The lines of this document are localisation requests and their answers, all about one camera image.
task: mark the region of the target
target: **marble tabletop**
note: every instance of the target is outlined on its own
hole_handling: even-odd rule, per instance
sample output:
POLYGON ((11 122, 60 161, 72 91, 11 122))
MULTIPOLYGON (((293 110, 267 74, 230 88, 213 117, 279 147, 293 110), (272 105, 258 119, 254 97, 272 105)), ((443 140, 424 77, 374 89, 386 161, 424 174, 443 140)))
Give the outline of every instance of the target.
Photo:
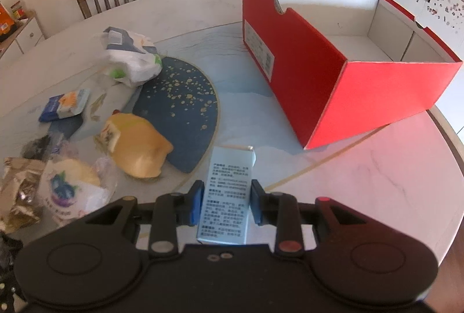
MULTIPOLYGON (((37 106, 94 74, 99 68, 98 32, 119 26, 150 36, 161 54, 186 60, 210 78, 220 103, 214 144, 253 145, 253 178, 266 190, 291 193, 301 202, 330 196, 423 241, 441 261, 463 217, 464 177, 459 167, 462 144, 458 140, 459 149, 450 148, 446 128, 436 124, 439 111, 304 151, 244 47, 240 21, 241 0, 140 0, 48 39, 1 71, 0 156, 18 155, 21 144, 43 132, 36 122, 37 106)), ((85 161, 96 156, 91 137, 74 140, 85 161)), ((113 200, 134 195, 149 202, 167 192, 185 192, 194 180, 205 180, 208 163, 206 155, 190 174, 165 163, 162 177, 151 183, 120 172, 113 200)), ((247 243, 272 245, 275 228, 249 221, 247 243)), ((22 235, 30 240, 53 228, 45 218, 22 235)), ((310 227, 303 226, 303 232, 305 247, 314 247, 310 227)), ((195 228, 181 227, 178 234, 180 245, 195 242, 195 228)), ((144 227, 138 246, 146 246, 147 239, 144 227)))

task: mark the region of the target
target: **blueberry snack package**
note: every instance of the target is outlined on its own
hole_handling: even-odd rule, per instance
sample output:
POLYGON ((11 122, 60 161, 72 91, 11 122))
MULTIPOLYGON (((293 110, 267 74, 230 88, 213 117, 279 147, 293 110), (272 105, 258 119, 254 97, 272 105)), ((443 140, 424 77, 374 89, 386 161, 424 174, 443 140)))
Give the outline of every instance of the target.
POLYGON ((39 117, 39 122, 51 122, 80 114, 84 110, 89 95, 90 89, 80 89, 50 97, 39 117))

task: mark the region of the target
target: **metal bolt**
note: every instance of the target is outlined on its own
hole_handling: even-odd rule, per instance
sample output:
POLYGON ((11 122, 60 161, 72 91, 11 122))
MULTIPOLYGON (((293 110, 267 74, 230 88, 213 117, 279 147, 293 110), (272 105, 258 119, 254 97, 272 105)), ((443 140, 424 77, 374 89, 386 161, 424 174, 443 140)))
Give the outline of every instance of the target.
POLYGON ((206 259, 208 259, 211 262, 217 262, 220 260, 220 257, 219 255, 216 255, 216 254, 210 254, 208 255, 208 257, 206 257, 206 259))
POLYGON ((279 250, 285 253, 296 253, 303 248, 300 243, 296 241, 287 240, 279 243, 279 250))
POLYGON ((221 253, 222 259, 231 259, 233 257, 232 253, 221 253))
POLYGON ((174 249, 174 244, 169 241, 156 241, 151 244, 151 249, 156 253, 169 253, 174 249))

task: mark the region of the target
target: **open cardboard box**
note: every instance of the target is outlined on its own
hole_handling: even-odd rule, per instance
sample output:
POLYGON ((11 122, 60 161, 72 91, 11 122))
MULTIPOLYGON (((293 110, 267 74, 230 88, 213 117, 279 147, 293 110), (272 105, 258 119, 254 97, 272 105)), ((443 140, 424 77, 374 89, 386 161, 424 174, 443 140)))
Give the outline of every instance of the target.
POLYGON ((244 42, 312 149, 430 109, 461 60, 391 0, 243 0, 244 42))

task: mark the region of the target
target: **wooden floor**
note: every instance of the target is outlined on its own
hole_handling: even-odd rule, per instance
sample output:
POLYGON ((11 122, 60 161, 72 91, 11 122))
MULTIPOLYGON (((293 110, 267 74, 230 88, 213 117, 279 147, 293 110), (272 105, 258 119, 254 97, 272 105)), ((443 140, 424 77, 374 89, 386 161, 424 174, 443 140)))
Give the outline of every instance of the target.
POLYGON ((464 313, 464 222, 440 265, 426 302, 437 313, 464 313))

